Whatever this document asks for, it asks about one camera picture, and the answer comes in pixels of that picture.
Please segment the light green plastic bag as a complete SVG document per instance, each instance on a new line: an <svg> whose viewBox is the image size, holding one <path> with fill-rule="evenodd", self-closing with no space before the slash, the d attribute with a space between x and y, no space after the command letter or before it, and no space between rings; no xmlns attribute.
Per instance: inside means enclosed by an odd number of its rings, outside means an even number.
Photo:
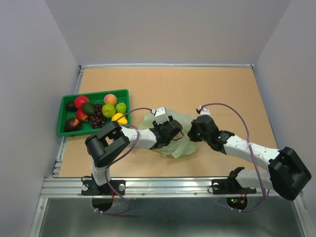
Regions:
<svg viewBox="0 0 316 237"><path fill-rule="evenodd" d="M138 127L140 137L136 146L138 148L146 148L152 150L153 145L156 143L156 137L152 133L156 109L147 108L147 110L149 112L144 115L144 118ZM169 120L175 119L182 125L183 135L179 133L168 146L163 147L161 149L156 149L155 151L163 154L164 156L172 156L174 158L188 156L196 152L197 144L191 142L188 138L188 132L191 128L191 122L194 119L194 117L192 115L178 113L168 108L166 108L166 111Z"/></svg>

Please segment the yellow pear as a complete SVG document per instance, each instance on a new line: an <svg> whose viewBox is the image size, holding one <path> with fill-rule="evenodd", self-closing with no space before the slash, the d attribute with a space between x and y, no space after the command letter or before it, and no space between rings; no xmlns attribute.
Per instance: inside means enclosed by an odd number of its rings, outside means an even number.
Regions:
<svg viewBox="0 0 316 237"><path fill-rule="evenodd" d="M111 121L116 121L119 125L128 124L126 116L122 113L116 113L112 116Z"/></svg>

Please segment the green round apple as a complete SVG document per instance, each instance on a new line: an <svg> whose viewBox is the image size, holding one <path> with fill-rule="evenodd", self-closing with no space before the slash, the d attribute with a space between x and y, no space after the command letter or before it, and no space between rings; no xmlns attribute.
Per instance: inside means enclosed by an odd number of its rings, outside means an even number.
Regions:
<svg viewBox="0 0 316 237"><path fill-rule="evenodd" d="M116 108L112 104L105 104L102 107L102 114L104 117L110 119L116 114Z"/></svg>

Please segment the dark green avocado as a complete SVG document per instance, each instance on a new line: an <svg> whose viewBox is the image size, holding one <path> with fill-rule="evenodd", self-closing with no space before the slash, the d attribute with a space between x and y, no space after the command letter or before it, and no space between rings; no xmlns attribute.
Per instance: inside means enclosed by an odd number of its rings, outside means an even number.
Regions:
<svg viewBox="0 0 316 237"><path fill-rule="evenodd" d="M92 115L92 114L94 114L95 113L95 107L94 107L94 105L92 104L92 103L90 103L90 102L84 102L83 104L82 104L82 110L86 113L86 114L88 114L88 115Z"/></svg>

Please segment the small red fruit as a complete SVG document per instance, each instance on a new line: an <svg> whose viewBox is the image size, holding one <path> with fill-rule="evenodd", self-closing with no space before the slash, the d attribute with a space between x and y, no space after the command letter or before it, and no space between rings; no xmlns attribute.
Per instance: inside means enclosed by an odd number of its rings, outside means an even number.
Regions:
<svg viewBox="0 0 316 237"><path fill-rule="evenodd" d="M89 120L89 115L86 114L83 110L76 111L76 118L79 121L87 122Z"/></svg>

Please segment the bright red apple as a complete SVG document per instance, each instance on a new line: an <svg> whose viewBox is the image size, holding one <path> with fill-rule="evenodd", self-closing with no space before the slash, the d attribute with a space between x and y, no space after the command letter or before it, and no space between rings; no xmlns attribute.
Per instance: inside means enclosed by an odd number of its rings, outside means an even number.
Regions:
<svg viewBox="0 0 316 237"><path fill-rule="evenodd" d="M82 108L83 103L85 102L90 102L89 98L81 95L78 96L75 100L74 100L74 106L77 110L80 110Z"/></svg>

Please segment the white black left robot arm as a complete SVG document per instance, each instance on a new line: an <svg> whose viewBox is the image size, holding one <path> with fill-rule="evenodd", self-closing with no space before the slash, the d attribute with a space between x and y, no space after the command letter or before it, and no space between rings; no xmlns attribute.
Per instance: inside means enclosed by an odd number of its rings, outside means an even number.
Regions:
<svg viewBox="0 0 316 237"><path fill-rule="evenodd" d="M124 149L145 148L161 149L168 146L178 134L182 134L182 125L172 116L161 124L153 122L154 127L138 130L126 128L113 121L85 140L88 154L92 160L91 177L82 180L81 194L83 196L110 195L113 185L116 191L125 181L112 181L110 166Z"/></svg>

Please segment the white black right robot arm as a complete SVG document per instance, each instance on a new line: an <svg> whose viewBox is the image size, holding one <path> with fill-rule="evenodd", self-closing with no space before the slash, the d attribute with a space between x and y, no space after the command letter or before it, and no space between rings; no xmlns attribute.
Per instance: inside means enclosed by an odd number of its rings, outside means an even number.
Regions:
<svg viewBox="0 0 316 237"><path fill-rule="evenodd" d="M199 116L191 124L188 132L191 141L204 141L217 152L244 159L262 168L260 172L243 169L237 176L229 178L227 187L233 193L243 188L264 187L287 200L295 200L312 178L292 148L278 150L249 143L231 132L219 130L209 115Z"/></svg>

